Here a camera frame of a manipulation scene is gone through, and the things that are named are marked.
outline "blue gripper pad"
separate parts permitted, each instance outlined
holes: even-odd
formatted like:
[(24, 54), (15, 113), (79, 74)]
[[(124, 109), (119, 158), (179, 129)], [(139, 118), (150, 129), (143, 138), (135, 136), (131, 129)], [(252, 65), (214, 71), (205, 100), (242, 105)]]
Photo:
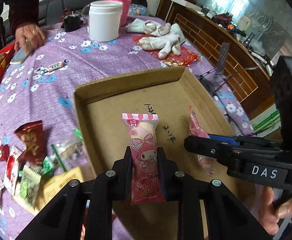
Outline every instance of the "blue gripper pad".
[(222, 136), (222, 135), (214, 135), (214, 134), (208, 134), (208, 135), (209, 135), (209, 138), (213, 139), (213, 140), (218, 140), (218, 141), (221, 141), (221, 142), (227, 142), (227, 143), (232, 144), (232, 145), (239, 145), (239, 143), (236, 142), (231, 137)]

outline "black sofa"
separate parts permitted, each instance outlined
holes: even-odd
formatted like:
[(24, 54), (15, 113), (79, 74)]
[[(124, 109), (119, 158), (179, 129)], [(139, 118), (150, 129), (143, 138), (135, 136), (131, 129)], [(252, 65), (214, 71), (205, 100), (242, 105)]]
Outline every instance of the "black sofa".
[[(98, 0), (43, 0), (39, 2), (38, 21), (39, 27), (52, 25), (62, 21), (64, 9), (81, 11), (85, 5)], [(147, 7), (146, 0), (132, 0), (134, 4), (140, 4)], [(6, 30), (6, 44), (12, 42), (15, 37), (9, 33), (9, 21), (4, 21)]]

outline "white lid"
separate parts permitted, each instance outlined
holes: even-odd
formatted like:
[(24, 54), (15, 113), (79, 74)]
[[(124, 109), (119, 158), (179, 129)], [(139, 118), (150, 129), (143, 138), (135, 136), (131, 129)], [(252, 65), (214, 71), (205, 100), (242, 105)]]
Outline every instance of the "white lid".
[(90, 3), (89, 11), (97, 13), (118, 12), (123, 10), (123, 3), (118, 1), (95, 1)]

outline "pink snack package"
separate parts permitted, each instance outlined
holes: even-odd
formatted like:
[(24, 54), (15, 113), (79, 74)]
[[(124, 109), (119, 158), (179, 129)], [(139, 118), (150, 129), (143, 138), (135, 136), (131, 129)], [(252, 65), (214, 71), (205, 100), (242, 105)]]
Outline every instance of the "pink snack package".
[(156, 114), (122, 114), (129, 128), (133, 158), (131, 204), (164, 201), (157, 163)]
[[(209, 138), (209, 135), (203, 130), (203, 128), (201, 128), (200, 122), (198, 121), (192, 106), (189, 105), (188, 108), (190, 110), (189, 134)], [(213, 163), (212, 158), (197, 154), (197, 161), (210, 177), (214, 176), (214, 170), (211, 165)]]

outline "pink bow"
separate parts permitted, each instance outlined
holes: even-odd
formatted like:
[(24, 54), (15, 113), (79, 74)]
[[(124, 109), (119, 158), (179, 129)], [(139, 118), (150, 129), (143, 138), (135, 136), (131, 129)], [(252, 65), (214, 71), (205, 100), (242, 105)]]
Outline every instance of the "pink bow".
[(152, 134), (146, 134), (143, 140), (138, 139), (138, 138), (133, 138), (132, 139), (132, 148), (136, 151), (139, 152), (141, 148), (143, 147), (144, 143), (153, 146), (155, 145), (155, 139), (153, 138)]

